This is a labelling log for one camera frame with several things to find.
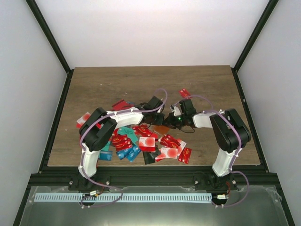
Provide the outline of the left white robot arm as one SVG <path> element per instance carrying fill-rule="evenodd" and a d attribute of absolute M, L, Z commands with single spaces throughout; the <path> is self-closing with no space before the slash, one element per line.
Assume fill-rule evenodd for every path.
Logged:
<path fill-rule="evenodd" d="M 114 130 L 128 126 L 138 125 L 148 115 L 159 113 L 164 107 L 163 101 L 153 96 L 146 107 L 135 105 L 119 111 L 106 111 L 99 107 L 89 116 L 79 129 L 79 145 L 82 148 L 79 173 L 82 175 L 79 184 L 85 190 L 91 190 L 96 185 L 96 164 L 100 150 L 109 142 Z"/>

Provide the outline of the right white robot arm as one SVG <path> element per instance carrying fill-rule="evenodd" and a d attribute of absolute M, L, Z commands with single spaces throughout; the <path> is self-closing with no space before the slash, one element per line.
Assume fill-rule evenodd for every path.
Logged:
<path fill-rule="evenodd" d="M 163 125 L 179 130 L 184 126 L 213 130 L 219 152 L 212 165 L 215 174 L 209 177 L 209 184 L 219 190 L 226 184 L 224 176 L 232 172 L 238 154 L 251 140 L 251 132 L 234 108 L 197 112 L 191 99 L 183 99 L 178 105 L 180 107 L 170 107 L 171 113 L 163 120 Z"/>

